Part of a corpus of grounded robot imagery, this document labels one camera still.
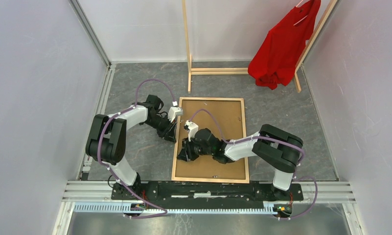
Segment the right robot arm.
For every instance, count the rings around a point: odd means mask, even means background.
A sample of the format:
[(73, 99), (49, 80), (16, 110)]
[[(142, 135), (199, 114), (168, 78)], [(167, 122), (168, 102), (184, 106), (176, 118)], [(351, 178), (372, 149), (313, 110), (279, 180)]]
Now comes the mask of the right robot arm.
[(184, 129), (188, 136), (182, 140), (182, 148), (177, 155), (179, 160), (192, 162), (202, 155), (211, 155), (217, 162), (229, 164), (257, 156), (275, 169), (272, 196), (283, 200), (290, 194), (296, 168), (304, 157), (301, 138), (269, 124), (237, 140), (220, 139), (208, 128), (199, 129), (191, 121), (185, 123)]

